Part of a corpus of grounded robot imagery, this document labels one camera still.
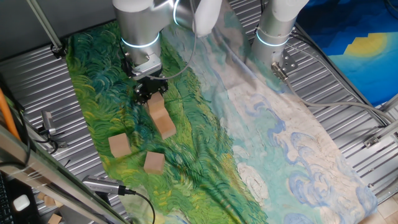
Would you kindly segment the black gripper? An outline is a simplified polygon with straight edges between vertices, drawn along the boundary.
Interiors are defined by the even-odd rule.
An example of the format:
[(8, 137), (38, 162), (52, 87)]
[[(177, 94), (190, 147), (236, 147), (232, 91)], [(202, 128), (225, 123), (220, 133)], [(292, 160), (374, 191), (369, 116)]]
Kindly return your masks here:
[(165, 94), (168, 89), (167, 80), (157, 80), (150, 77), (144, 77), (138, 81), (139, 85), (135, 86), (135, 102), (143, 105), (149, 99), (149, 93), (156, 93), (159, 91), (161, 95)]

